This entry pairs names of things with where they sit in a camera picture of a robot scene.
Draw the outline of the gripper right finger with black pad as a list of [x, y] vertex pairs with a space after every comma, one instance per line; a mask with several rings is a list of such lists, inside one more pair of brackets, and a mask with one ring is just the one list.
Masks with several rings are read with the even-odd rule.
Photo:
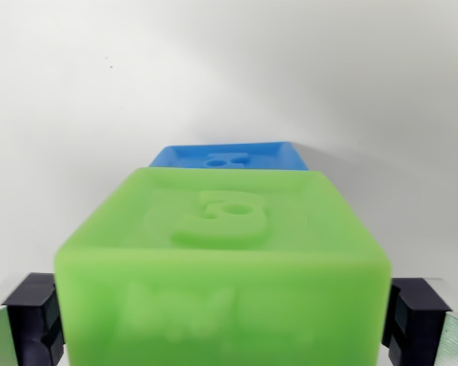
[[394, 278], [382, 335], [393, 365], [458, 365], [458, 291], [440, 278]]

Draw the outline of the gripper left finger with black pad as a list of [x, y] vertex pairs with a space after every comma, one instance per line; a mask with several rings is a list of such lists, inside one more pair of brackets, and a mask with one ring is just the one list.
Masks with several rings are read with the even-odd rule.
[[57, 365], [65, 340], [52, 273], [14, 273], [0, 283], [0, 365]]

